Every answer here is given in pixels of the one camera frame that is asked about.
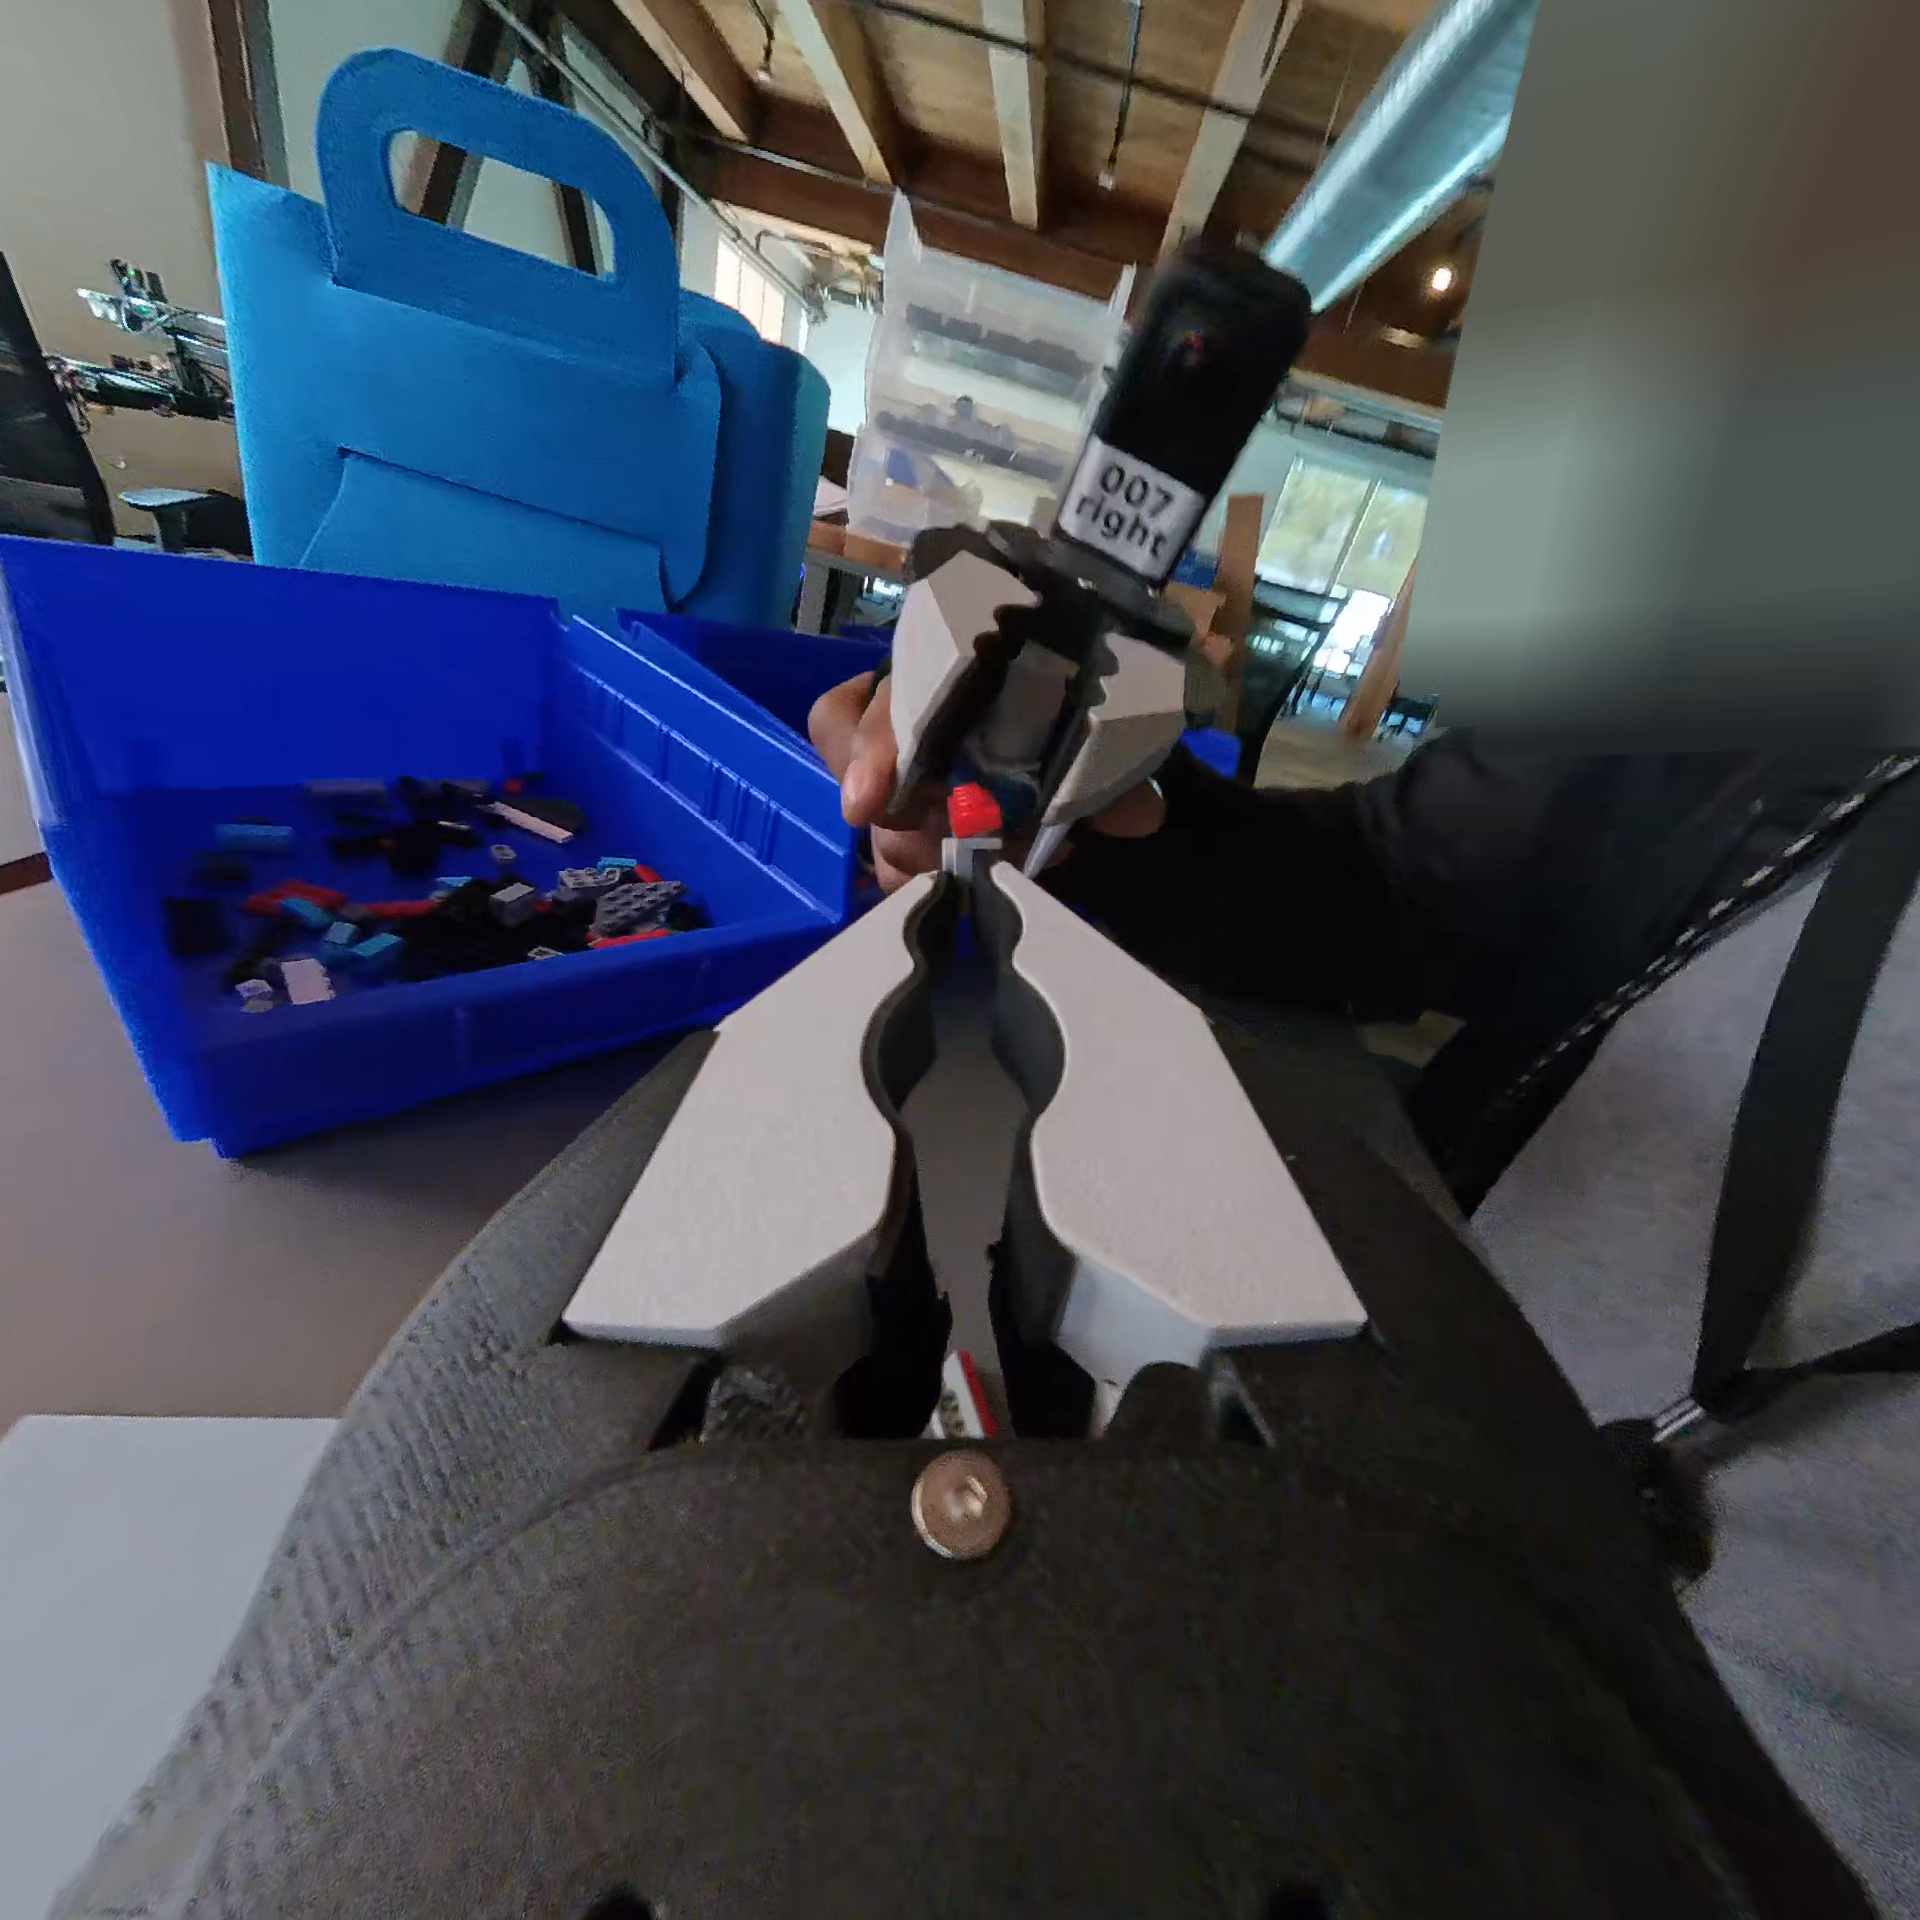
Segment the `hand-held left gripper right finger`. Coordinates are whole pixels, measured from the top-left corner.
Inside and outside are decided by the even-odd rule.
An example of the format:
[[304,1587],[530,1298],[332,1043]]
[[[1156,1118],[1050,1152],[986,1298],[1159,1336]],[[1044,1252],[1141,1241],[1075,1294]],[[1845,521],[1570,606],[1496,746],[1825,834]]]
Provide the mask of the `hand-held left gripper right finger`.
[[980,874],[1020,1090],[993,1248],[1021,1436],[1098,1434],[1141,1371],[1353,1339],[1368,1310],[1209,1019],[1020,870]]

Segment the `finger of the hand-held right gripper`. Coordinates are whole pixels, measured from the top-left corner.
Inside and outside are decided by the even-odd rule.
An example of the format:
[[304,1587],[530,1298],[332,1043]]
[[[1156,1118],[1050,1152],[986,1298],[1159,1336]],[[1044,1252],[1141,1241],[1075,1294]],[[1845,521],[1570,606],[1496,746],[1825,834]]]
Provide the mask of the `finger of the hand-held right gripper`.
[[893,646],[893,817],[986,785],[1016,818],[1036,815],[1039,598],[1005,567],[956,556],[908,587]]
[[1063,738],[1048,750],[1021,872],[1039,878],[1069,827],[1145,785],[1184,731],[1183,651],[1129,633],[1093,642],[1063,704]]

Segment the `large pile of toy bricks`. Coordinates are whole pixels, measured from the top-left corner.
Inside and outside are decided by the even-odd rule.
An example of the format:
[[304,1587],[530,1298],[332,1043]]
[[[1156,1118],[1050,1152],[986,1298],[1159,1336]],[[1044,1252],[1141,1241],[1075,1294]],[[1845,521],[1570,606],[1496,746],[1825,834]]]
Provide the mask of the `large pile of toy bricks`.
[[601,852],[544,770],[324,777],[184,802],[153,927],[247,1016],[543,967],[714,927],[684,878]]

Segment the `wooden table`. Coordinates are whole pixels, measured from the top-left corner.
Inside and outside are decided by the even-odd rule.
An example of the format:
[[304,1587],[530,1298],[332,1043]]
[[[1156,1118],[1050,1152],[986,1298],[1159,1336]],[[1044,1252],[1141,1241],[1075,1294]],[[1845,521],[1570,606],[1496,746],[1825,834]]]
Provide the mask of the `wooden table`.
[[906,548],[827,520],[809,527],[794,615],[797,633],[836,635],[888,626],[903,598]]

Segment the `pale instruction booklet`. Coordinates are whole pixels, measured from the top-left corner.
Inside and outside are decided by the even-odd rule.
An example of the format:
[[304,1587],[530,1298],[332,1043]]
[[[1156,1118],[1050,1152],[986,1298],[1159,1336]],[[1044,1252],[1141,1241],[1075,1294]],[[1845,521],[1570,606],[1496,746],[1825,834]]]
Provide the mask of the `pale instruction booklet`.
[[233,1640],[332,1420],[39,1416],[2,1442],[2,1916],[45,1916]]

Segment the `wooden post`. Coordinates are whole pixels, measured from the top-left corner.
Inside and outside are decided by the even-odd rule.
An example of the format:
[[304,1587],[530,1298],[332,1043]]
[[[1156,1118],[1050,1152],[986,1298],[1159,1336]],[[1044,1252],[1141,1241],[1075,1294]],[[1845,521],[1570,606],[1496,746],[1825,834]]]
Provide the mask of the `wooden post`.
[[1338,731],[1355,746],[1370,746],[1377,740],[1385,710],[1400,692],[1410,600],[1415,595],[1417,575],[1420,567],[1410,566],[1402,590],[1377,630],[1368,663],[1339,716]]

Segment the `person's right hand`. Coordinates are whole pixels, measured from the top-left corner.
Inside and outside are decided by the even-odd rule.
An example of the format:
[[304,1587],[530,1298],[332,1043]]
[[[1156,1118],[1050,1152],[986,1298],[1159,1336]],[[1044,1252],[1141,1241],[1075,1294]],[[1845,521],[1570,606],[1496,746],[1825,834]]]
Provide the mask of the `person's right hand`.
[[807,716],[807,738],[840,782],[848,825],[866,834],[869,866],[882,894],[893,894],[945,864],[946,792],[906,790],[892,719],[888,673],[857,674],[823,692]]

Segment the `person's right forearm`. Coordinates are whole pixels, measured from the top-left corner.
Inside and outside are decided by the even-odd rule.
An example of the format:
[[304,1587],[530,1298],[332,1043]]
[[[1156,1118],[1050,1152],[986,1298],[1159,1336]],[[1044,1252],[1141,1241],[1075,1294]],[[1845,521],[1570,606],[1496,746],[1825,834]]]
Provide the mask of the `person's right forearm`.
[[1874,770],[1872,753],[1552,756],[1445,735],[1332,790],[1178,753],[1145,834],[1081,831],[1056,899],[1203,1001],[1538,1025],[1626,985]]

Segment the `stack of clear plastic bins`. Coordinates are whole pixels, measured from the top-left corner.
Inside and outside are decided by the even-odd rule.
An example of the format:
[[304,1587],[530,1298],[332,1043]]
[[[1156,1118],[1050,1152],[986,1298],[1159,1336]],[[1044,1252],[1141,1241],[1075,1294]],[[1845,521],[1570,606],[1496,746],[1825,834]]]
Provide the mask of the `stack of clear plastic bins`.
[[1048,527],[1119,361],[1133,288],[1137,268],[1098,302],[935,249],[896,195],[848,534],[912,547],[956,524]]

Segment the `silver ventilation duct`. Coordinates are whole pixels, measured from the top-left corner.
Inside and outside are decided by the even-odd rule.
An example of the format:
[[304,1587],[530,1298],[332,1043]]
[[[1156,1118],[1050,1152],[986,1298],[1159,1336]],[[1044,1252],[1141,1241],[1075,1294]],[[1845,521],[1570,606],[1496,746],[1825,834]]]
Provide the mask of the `silver ventilation duct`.
[[1431,7],[1264,244],[1313,314],[1364,284],[1504,151],[1538,2]]

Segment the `person's upper body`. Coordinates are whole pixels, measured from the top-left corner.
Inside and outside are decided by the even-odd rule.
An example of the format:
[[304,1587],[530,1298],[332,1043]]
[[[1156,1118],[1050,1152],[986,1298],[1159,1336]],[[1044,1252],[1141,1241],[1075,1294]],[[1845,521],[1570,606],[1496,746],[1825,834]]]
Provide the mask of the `person's upper body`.
[[1916,754],[1749,798],[1442,1163],[1741,1712],[1916,1916]]

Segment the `blue felt bag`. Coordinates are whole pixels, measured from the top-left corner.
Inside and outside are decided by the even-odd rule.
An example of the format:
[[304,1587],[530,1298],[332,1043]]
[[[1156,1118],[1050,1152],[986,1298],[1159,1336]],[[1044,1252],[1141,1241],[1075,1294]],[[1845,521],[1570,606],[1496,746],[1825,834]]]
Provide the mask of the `blue felt bag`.
[[[404,135],[577,190],[608,272],[403,208]],[[320,201],[208,171],[261,566],[786,624],[827,385],[681,286],[659,198],[607,130],[379,48],[328,80],[316,156]]]

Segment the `black mesh office chair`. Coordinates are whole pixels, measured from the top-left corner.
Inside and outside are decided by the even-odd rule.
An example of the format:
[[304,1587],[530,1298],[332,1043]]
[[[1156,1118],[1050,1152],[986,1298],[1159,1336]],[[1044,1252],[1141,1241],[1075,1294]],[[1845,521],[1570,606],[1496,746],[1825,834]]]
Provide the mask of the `black mesh office chair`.
[[2,260],[2,534],[115,542],[113,504]]

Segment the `blue plastic bin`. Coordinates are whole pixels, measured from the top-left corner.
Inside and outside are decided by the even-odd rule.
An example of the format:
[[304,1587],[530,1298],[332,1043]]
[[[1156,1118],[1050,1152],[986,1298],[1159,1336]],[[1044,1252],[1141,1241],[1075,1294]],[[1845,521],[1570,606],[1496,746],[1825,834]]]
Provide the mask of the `blue plastic bin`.
[[892,633],[834,638],[660,614],[619,614],[665,698],[665,782],[740,852],[843,927],[881,890],[869,840],[841,820],[807,720],[820,696],[888,665]]
[[[681,688],[617,615],[8,539],[5,659],[55,878],[172,1132],[227,1160],[714,1022],[841,928],[668,786]],[[184,846],[191,798],[533,770],[714,927],[268,1016],[163,948],[152,857]]]

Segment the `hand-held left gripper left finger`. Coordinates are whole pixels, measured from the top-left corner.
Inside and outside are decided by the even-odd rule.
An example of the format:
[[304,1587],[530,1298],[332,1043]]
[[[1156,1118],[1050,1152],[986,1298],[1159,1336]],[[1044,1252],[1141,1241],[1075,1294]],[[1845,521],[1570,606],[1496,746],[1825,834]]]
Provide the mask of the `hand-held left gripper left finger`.
[[916,878],[720,1022],[564,1330],[776,1376],[848,1436],[923,1436],[948,1302],[906,1103],[946,958],[948,878]]

